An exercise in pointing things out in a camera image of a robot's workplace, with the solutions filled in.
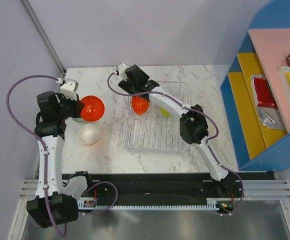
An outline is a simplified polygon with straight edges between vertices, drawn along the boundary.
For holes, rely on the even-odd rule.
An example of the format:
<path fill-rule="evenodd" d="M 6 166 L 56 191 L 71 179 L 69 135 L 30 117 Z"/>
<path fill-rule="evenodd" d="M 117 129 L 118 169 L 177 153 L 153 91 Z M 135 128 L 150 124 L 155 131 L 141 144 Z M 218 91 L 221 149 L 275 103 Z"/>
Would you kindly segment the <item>orange bowl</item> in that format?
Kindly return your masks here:
<path fill-rule="evenodd" d="M 81 99 L 84 107 L 81 110 L 81 118 L 87 122 L 100 120 L 105 113 L 105 105 L 100 98 L 88 95 Z"/>
<path fill-rule="evenodd" d="M 150 107 L 150 102 L 144 98 L 133 96 L 131 99 L 132 109 L 135 114 L 141 116 L 147 112 Z"/>

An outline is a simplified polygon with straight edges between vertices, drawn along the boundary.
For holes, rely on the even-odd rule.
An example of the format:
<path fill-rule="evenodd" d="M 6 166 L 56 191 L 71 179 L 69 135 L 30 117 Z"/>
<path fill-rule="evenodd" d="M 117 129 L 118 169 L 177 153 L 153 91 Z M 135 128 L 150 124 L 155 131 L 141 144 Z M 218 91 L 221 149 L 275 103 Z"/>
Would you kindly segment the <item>orange bowl front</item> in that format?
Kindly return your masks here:
<path fill-rule="evenodd" d="M 105 105 L 100 98 L 88 95 L 81 99 L 84 107 L 81 110 L 81 118 L 87 122 L 100 120 L 105 113 Z"/>

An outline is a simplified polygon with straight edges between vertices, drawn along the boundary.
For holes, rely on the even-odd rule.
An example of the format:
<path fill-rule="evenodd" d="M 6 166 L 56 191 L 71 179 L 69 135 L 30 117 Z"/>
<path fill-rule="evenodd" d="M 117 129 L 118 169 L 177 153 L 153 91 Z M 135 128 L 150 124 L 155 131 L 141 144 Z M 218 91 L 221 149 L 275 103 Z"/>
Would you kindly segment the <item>lime green bowl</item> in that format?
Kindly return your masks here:
<path fill-rule="evenodd" d="M 165 109 L 163 109 L 162 107 L 160 108 L 160 112 L 162 113 L 162 115 L 166 118 L 171 116 L 171 113 L 169 113 L 168 111 L 166 111 Z"/>

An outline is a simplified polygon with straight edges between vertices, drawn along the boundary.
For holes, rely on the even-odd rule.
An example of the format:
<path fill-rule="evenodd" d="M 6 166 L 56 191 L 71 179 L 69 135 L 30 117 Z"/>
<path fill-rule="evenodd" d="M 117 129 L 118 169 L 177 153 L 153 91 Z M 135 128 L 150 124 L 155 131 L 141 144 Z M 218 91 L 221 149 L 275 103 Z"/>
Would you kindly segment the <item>white wire dish rack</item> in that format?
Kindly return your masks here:
<path fill-rule="evenodd" d="M 159 106 L 151 104 L 143 115 L 132 109 L 131 97 L 127 98 L 127 110 L 123 128 L 122 147 L 129 151 L 182 153 L 188 145 L 179 133 L 179 120 L 167 116 Z"/>

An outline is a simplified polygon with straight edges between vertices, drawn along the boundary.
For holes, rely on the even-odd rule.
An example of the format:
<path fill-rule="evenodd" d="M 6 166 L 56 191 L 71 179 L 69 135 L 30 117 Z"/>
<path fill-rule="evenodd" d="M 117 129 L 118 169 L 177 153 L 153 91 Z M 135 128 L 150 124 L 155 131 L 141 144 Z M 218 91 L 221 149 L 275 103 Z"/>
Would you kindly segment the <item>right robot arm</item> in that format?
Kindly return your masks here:
<path fill-rule="evenodd" d="M 115 74 L 121 78 L 118 86 L 125 91 L 123 96 L 139 96 L 179 120 L 182 140 L 192 145 L 202 157 L 211 178 L 216 181 L 214 191 L 218 196 L 227 196 L 236 180 L 243 190 L 241 177 L 225 167 L 214 150 L 210 141 L 219 135 L 219 129 L 200 105 L 191 106 L 172 96 L 137 65 L 126 66 L 122 63 L 116 68 Z"/>

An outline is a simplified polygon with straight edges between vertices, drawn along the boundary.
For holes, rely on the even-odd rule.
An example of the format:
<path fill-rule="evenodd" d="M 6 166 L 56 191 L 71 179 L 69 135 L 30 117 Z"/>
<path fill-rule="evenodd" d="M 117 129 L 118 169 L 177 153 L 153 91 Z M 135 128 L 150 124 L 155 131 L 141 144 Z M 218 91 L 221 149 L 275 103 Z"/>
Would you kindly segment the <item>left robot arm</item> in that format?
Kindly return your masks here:
<path fill-rule="evenodd" d="M 94 192 L 88 173 L 74 173 L 67 185 L 63 184 L 62 152 L 65 142 L 65 121 L 80 117 L 83 103 L 79 97 L 47 91 L 37 96 L 40 111 L 36 116 L 34 133 L 40 151 L 39 180 L 27 211 L 43 229 L 67 224 L 78 218 L 78 201 Z"/>

